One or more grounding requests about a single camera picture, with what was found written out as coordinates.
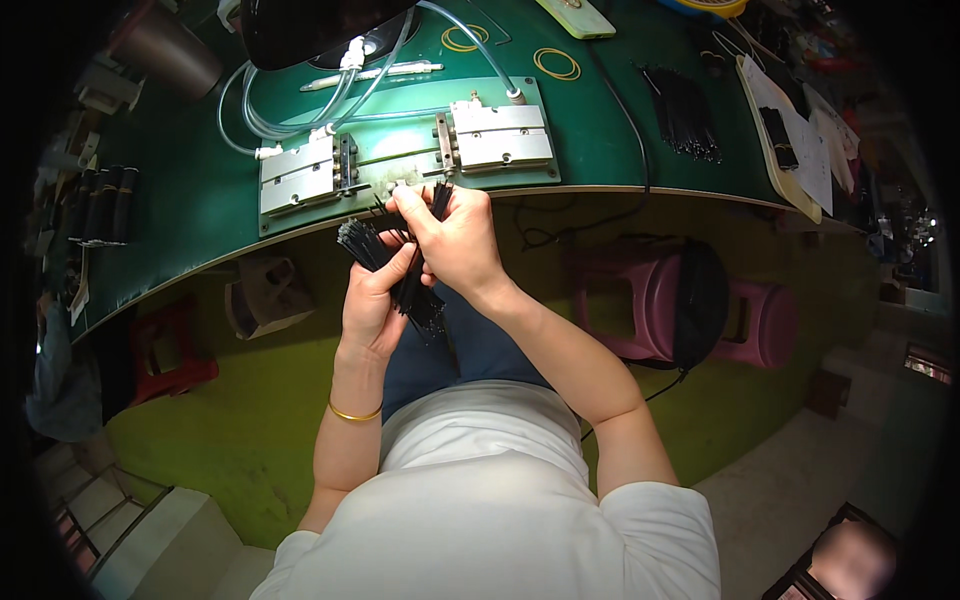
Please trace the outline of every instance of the white t-shirt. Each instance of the white t-shirt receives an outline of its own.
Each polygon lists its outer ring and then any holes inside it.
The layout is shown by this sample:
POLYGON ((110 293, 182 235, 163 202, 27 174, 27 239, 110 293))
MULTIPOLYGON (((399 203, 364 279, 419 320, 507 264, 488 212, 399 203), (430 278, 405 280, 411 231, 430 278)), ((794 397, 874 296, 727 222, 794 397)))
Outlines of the white t-shirt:
POLYGON ((639 482, 598 503, 579 435, 538 386, 425 396, 384 426, 380 474, 322 535, 288 536, 251 599, 719 598, 706 499, 639 482))

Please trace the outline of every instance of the red plastic stool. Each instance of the red plastic stool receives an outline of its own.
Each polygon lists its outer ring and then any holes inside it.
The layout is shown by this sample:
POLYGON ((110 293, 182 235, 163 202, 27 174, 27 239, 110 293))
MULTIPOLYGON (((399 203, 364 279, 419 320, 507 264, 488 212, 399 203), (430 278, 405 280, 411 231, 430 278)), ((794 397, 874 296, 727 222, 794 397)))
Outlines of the red plastic stool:
POLYGON ((220 374, 217 361, 197 358, 197 352, 193 347, 187 320, 196 307, 197 299, 194 296, 185 296, 131 324, 130 345, 136 370, 136 395, 130 406, 136 406, 159 396, 185 394, 201 383, 216 379, 220 374), (181 364, 171 371, 160 372, 160 365, 154 352, 154 342, 160 339, 168 326, 173 327, 181 364), (148 360, 150 361, 149 371, 147 370, 148 360))
POLYGON ((574 318, 584 331, 621 358, 673 360, 673 327, 680 247, 649 248, 626 240, 571 252, 564 257, 573 279, 574 318), (634 338, 595 331, 589 323, 587 284, 591 279, 626 279, 634 295, 634 338))
POLYGON ((800 317, 789 288, 776 283, 731 279, 733 298, 740 298, 736 337, 721 339, 712 358, 738 360, 764 369, 778 369, 790 360, 800 317), (747 304, 750 319, 747 323, 747 304))

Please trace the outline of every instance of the black cable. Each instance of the black cable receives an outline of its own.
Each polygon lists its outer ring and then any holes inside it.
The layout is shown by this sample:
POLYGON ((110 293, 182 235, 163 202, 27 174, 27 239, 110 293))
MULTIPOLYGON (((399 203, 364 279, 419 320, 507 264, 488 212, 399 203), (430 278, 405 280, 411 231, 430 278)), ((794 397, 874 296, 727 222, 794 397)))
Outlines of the black cable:
MULTIPOLYGON (((652 396, 650 396, 650 397, 648 397, 648 398, 644 398, 644 401, 649 402, 650 400, 654 399, 655 397, 659 396, 660 394, 663 394, 664 392, 666 392, 667 390, 669 390, 669 389, 672 388, 673 386, 677 385, 678 383, 680 383, 681 381, 683 381, 685 378, 686 378, 686 371, 680 371, 680 374, 677 375, 677 378, 673 380, 673 383, 671 383, 670 385, 666 386, 665 388, 663 388, 663 389, 660 390, 659 392, 653 394, 652 396)), ((587 433, 585 433, 582 438, 580 438, 580 443, 582 444, 582 443, 584 442, 584 440, 586 440, 588 437, 590 437, 590 434, 591 434, 591 433, 593 433, 593 427, 591 427, 590 430, 589 430, 587 433)))
MULTIPOLYGON (((590 59, 593 60, 593 65, 596 67, 597 72, 600 74, 601 79, 603 79, 604 84, 607 85, 607 89, 610 90, 610 94, 613 95, 614 100, 620 106, 620 110, 623 111, 623 115, 627 117, 627 121, 630 123, 630 128, 634 130, 634 135, 636 136, 636 143, 640 147, 640 156, 643 159, 643 196, 640 198, 640 201, 636 203, 636 206, 630 210, 625 210, 623 212, 618 212, 609 217, 604 217, 599 221, 587 225, 580 225, 577 227, 564 228, 558 231, 557 233, 551 233, 545 229, 541 228, 522 228, 519 223, 519 213, 520 210, 535 210, 529 208, 523 204, 521 200, 516 204, 514 208, 514 225, 516 230, 519 231, 520 236, 523 238, 523 248, 521 252, 526 252, 533 248, 542 248, 544 246, 549 246, 550 244, 556 244, 557 242, 566 242, 572 240, 573 236, 579 231, 586 231, 587 229, 598 228, 602 225, 608 223, 613 223, 614 221, 619 221, 621 219, 626 219, 627 217, 632 217, 637 214, 640 210, 643 210, 643 207, 647 205, 648 200, 650 199, 650 160, 647 158, 647 149, 643 144, 643 136, 640 134, 640 129, 636 126, 636 121, 634 121, 633 115, 630 113, 630 110, 627 108, 627 105, 623 103, 623 99, 620 97, 620 94, 617 93, 616 88, 613 87, 613 82, 610 79, 610 74, 607 73, 607 69, 604 67, 603 62, 600 61, 600 57, 597 55, 596 51, 593 49, 592 44, 587 44, 587 52, 590 54, 590 59), (535 233, 543 237, 543 239, 532 242, 530 240, 529 234, 535 233)), ((554 210, 545 210, 539 209, 542 212, 559 212, 560 210, 566 210, 569 206, 563 209, 554 209, 554 210)))

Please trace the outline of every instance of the blue cloth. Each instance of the blue cloth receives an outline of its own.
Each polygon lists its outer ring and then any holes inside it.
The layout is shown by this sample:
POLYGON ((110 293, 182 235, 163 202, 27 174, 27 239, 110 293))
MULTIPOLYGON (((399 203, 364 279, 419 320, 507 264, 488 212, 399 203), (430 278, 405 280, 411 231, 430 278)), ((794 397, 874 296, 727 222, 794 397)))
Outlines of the blue cloth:
POLYGON ((384 377, 383 422, 414 400, 470 381, 506 379, 553 389, 499 325, 442 283, 434 291, 446 303, 446 334, 430 338, 407 324, 384 377))
POLYGON ((100 370, 84 344, 70 345, 66 309, 58 301, 47 309, 47 332, 34 366, 34 390, 26 412, 37 433, 80 442, 103 428, 100 370))

